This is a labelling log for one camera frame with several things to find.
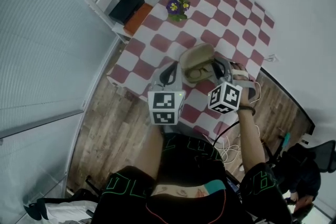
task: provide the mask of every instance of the yellow flower center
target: yellow flower center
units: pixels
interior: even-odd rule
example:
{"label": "yellow flower center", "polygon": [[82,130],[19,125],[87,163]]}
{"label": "yellow flower center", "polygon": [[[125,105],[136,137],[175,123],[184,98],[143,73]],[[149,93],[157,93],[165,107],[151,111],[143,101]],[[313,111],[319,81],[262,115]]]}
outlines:
{"label": "yellow flower center", "polygon": [[170,7],[172,11],[177,10],[177,5],[175,3],[172,3],[172,6]]}

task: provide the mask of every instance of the frosted glass panel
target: frosted glass panel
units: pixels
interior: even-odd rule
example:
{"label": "frosted glass panel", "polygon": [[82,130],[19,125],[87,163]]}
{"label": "frosted glass panel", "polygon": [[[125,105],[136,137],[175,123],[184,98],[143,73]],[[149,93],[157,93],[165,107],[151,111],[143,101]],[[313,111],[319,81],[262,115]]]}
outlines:
{"label": "frosted glass panel", "polygon": [[115,37],[83,0],[0,0],[0,131],[82,110]]}
{"label": "frosted glass panel", "polygon": [[0,223],[13,224],[23,204],[46,195],[66,175],[82,114],[3,139],[0,146]]}

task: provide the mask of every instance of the black baseboard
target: black baseboard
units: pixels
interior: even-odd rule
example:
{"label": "black baseboard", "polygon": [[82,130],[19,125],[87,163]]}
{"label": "black baseboard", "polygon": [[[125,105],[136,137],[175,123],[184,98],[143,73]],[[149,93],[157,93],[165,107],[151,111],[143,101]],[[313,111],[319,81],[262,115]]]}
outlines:
{"label": "black baseboard", "polygon": [[311,128],[308,132],[308,134],[312,135],[313,131],[315,129],[315,124],[311,120],[310,116],[306,113],[306,111],[303,109],[303,107],[294,99],[294,97],[270,74],[268,73],[264,68],[261,68],[261,71],[269,78],[271,79],[284,93],[300,108],[300,110],[305,114],[309,122],[311,123]]}

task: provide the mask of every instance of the table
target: table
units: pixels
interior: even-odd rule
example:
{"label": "table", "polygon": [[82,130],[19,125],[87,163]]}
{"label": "table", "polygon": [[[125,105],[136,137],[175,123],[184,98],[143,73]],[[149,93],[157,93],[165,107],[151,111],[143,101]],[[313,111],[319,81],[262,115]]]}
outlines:
{"label": "table", "polygon": [[[207,42],[216,54],[245,65],[255,80],[267,56],[274,28],[272,16],[254,0],[190,0],[188,20],[168,18],[169,0],[160,0],[126,46],[113,69],[111,83],[125,87],[142,100],[154,71],[179,60],[181,53]],[[237,119],[235,112],[222,115],[207,108],[207,94],[214,88],[209,81],[197,85],[183,82],[186,91],[180,122],[215,138]]]}

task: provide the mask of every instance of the black bracelet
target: black bracelet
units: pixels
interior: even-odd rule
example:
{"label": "black bracelet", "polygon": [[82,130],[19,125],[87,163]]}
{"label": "black bracelet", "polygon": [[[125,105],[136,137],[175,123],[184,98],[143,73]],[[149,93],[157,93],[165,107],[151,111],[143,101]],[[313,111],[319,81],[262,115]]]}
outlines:
{"label": "black bracelet", "polygon": [[252,106],[241,105],[241,106],[239,106],[238,110],[251,110],[252,111],[252,116],[254,116],[254,114],[256,114],[256,110]]}

